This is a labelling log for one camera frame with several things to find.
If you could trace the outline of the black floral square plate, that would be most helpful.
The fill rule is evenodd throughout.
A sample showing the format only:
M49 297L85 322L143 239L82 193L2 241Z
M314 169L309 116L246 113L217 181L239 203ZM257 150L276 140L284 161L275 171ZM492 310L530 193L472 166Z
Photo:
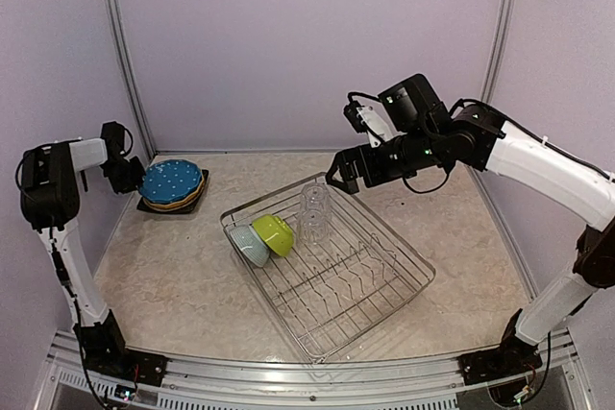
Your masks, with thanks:
M196 192L196 195L190 201L185 202L183 205L176 206L172 209L162 210L151 207L151 205L144 198L141 198L136 205L136 209L146 213L164 216L188 215L193 213L196 210L197 205L201 202L203 196L206 194L209 187L209 170L202 169L201 172L203 176L203 181L200 185L200 189Z

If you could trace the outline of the blue polka dot plate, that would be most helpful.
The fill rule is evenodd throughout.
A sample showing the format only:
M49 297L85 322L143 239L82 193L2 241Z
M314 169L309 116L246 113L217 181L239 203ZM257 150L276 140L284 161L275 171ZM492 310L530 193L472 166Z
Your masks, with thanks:
M145 170L138 191L150 203L167 205L193 193L202 180L202 171L195 163L184 159L168 159Z

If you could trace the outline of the light teal round plate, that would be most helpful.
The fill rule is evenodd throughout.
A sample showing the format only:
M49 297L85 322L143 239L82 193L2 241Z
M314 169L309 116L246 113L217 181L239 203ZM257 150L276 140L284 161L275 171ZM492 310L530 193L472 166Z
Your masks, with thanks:
M200 195L200 197L199 197L199 198L198 198L198 199L197 199L194 203L192 203L192 204L190 204L190 205L187 205L187 206L185 206L185 207L183 207L183 208L180 208L180 209L174 210L174 211L167 211L167 212L156 211L156 210L152 209L151 207L147 206L147 205L143 202L143 199L141 199L141 200L139 201L138 206L139 206L140 208L142 208L143 210L151 211L151 212L153 212L153 213L162 213L162 214L172 214L172 213L175 213L175 214L182 214L182 213L190 213L190 212L192 212L192 211L194 210L194 208L196 207L196 205L197 205L197 204L199 204L199 202L200 202L200 200L201 200L201 198L202 198L202 196L203 196L203 195L204 195L204 191L203 191L203 193Z

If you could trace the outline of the yellow polka dot plate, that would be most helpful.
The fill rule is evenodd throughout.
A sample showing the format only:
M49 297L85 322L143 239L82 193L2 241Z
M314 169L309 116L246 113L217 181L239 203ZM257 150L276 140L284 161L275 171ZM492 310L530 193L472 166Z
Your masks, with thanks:
M187 205L194 203L203 193L206 182L207 182L206 177L202 176L198 187L193 192L188 194L185 198L179 201L172 202L170 204L156 204L151 201L148 201L147 199L143 199L143 202L147 206L151 207L152 209L156 211L162 211L162 212L174 211L174 210L183 208Z

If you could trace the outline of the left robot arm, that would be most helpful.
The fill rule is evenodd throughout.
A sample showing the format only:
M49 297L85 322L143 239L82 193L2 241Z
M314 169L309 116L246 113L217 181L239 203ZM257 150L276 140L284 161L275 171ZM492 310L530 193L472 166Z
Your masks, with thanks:
M66 297L73 329L83 342L101 342L98 362L116 376L135 365L132 351L124 347L112 311L96 286L86 262L79 223L80 187L77 178L100 167L117 194L142 185L143 167L125 146L126 135L102 134L90 139L48 143L26 151L15 170L20 209L50 256Z

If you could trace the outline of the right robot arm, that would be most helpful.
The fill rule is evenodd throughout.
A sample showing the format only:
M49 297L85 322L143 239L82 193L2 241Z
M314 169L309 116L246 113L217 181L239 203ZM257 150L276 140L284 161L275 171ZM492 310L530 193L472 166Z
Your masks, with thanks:
M553 280L510 321L512 335L497 347L492 368L514 374L538 345L567 316L598 290L614 284L614 176L554 146L493 107L478 100L460 100L418 112L402 134L379 134L378 115L352 102L350 121L367 144L335 154L327 184L356 194L357 180L376 187L408 181L419 171L438 167L451 172L459 162L517 181L581 218L586 228L577 242L574 264Z

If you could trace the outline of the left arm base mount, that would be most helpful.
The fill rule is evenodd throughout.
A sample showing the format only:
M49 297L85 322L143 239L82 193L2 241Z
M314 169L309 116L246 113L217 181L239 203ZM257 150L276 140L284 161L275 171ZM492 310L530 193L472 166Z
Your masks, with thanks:
M162 354L128 348L111 311L103 322L88 325L82 310L78 309L73 330L78 340L82 363L87 371L136 384L161 386L169 358Z

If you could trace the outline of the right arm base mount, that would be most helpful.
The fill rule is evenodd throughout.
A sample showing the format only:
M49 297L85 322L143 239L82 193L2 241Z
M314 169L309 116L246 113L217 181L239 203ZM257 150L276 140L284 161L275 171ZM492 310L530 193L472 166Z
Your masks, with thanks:
M457 359L466 386L539 369L542 359L537 346L532 346L515 336L519 309L508 321L497 347L464 353Z

